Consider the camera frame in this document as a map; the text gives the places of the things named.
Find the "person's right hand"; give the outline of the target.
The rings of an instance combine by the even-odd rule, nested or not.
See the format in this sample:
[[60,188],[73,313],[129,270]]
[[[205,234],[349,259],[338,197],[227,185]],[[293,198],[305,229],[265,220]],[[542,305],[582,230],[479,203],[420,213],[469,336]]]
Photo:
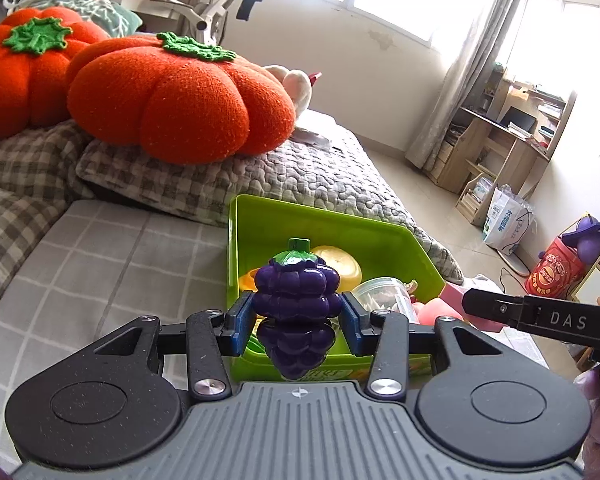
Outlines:
[[573,383],[588,399],[592,411],[592,425],[582,450],[584,478],[600,479],[600,367],[580,374]]

